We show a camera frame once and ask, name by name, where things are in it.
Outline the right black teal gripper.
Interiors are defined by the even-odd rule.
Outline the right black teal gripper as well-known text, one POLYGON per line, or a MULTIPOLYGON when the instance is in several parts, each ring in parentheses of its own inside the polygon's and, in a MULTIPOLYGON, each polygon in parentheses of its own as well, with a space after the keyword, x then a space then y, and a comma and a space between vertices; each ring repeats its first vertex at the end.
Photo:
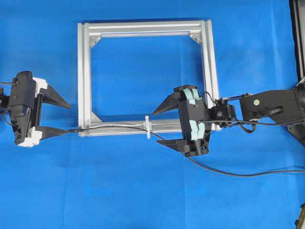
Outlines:
POLYGON ((209 153, 212 124, 204 99, 197 86, 184 85, 174 88, 174 93, 153 111, 158 115, 178 109, 183 139, 157 140, 157 143, 182 153, 185 157, 201 156, 209 153))

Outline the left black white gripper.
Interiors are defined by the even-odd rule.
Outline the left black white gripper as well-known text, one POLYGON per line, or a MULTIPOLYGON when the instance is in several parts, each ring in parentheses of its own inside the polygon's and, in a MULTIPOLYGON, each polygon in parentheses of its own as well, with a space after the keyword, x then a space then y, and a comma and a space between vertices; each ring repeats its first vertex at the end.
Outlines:
POLYGON ((68 134, 68 130, 39 126, 39 131, 32 126, 32 115, 35 113, 35 102, 38 94, 42 102, 71 109, 72 106, 44 79, 33 78, 32 72, 22 71, 12 79, 8 108, 10 122, 15 137, 14 144, 21 147, 33 147, 40 139, 68 134))

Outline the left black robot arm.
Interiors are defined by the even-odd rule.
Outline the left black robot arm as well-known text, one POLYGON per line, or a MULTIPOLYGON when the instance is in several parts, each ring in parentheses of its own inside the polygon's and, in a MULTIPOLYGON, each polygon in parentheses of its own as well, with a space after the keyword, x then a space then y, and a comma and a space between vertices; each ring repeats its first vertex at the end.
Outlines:
POLYGON ((40 125, 43 103, 71 108, 46 80, 33 77, 30 71, 22 71, 17 73, 9 85, 10 95, 4 95, 3 89, 0 90, 0 115, 9 115, 7 123, 12 127, 15 145, 33 147, 41 140, 71 132, 40 125))

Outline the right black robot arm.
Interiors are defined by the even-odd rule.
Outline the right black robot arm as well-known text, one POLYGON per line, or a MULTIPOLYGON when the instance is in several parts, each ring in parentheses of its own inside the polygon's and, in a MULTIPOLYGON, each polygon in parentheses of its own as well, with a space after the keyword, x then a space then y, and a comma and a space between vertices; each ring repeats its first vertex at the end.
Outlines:
POLYGON ((269 90, 258 94, 213 100, 208 108, 195 85, 174 88, 173 93, 155 109, 154 115, 177 109, 183 137, 159 140, 158 143, 180 152, 185 157, 209 153, 212 125, 221 128, 240 126, 251 134, 258 120, 269 117, 273 125, 286 126, 288 132, 302 145, 305 143, 305 84, 291 90, 269 90))

